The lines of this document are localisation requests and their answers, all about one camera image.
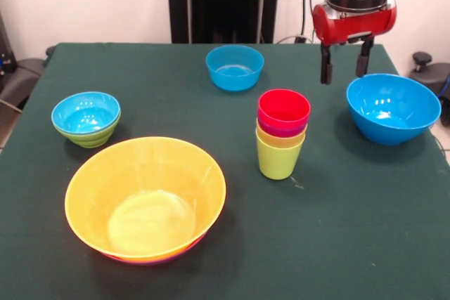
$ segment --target yellow cup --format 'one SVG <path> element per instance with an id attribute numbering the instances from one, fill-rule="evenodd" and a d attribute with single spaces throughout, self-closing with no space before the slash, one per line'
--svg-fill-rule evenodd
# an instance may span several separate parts
<path id="1" fill-rule="evenodd" d="M 304 138 L 291 148 L 276 148 L 265 143 L 256 130 L 259 170 L 270 179 L 284 179 L 294 171 Z"/>
<path id="2" fill-rule="evenodd" d="M 291 148 L 295 147 L 298 143 L 303 142 L 306 136 L 307 128 L 308 126 L 306 126 L 301 133 L 293 137 L 277 137 L 262 130 L 258 119 L 256 119 L 256 130 L 259 138 L 261 138 L 261 141 L 276 148 Z"/>

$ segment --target lime green cup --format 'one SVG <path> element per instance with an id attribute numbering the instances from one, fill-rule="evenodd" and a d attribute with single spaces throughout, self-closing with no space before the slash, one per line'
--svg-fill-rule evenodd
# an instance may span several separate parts
<path id="1" fill-rule="evenodd" d="M 291 148 L 276 148 L 265 143 L 256 132 L 259 170 L 267 178 L 281 180 L 294 171 L 304 138 Z"/>

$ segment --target table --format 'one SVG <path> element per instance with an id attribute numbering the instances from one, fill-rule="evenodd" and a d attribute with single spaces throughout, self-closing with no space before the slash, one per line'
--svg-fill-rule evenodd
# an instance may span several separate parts
<path id="1" fill-rule="evenodd" d="M 0 299 L 449 299 L 450 168 L 426 132 L 396 147 L 367 141 L 345 89 L 358 46 L 333 51 L 319 82 L 312 45 L 257 45 L 258 84 L 226 93 L 209 80 L 210 45 L 61 44 L 0 156 Z M 395 72 L 375 46 L 371 72 Z M 312 113 L 292 178 L 257 168 L 258 96 L 288 87 Z M 52 127 L 62 98 L 114 95 L 122 118 L 107 145 L 172 136 L 208 151 L 227 198 L 197 247 L 158 267 L 126 266 L 81 243 L 64 216 L 65 189 L 99 149 Z"/>

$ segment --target stacked cups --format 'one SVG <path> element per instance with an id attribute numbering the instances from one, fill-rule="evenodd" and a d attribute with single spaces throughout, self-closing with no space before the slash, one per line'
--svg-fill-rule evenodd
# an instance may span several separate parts
<path id="1" fill-rule="evenodd" d="M 309 101 L 290 89 L 272 89 L 259 97 L 258 161 L 267 178 L 284 179 L 294 171 L 310 113 Z"/>

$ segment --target yellow bowl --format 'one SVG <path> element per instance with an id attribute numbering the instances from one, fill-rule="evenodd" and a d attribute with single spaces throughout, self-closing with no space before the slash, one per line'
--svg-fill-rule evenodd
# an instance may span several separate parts
<path id="1" fill-rule="evenodd" d="M 308 125 L 305 126 L 301 133 L 293 137 L 277 137 L 262 130 L 261 126 L 259 125 L 258 119 L 256 119 L 256 130 L 259 138 L 261 138 L 261 140 L 266 144 L 271 145 L 275 148 L 291 148 L 296 146 L 298 143 L 303 142 L 304 138 L 306 137 L 307 129 Z"/>
<path id="2" fill-rule="evenodd" d="M 135 138 L 78 169 L 65 194 L 65 215 L 91 248 L 127 261 L 157 261 L 202 237 L 225 194 L 224 175 L 204 150 L 175 138 Z"/>

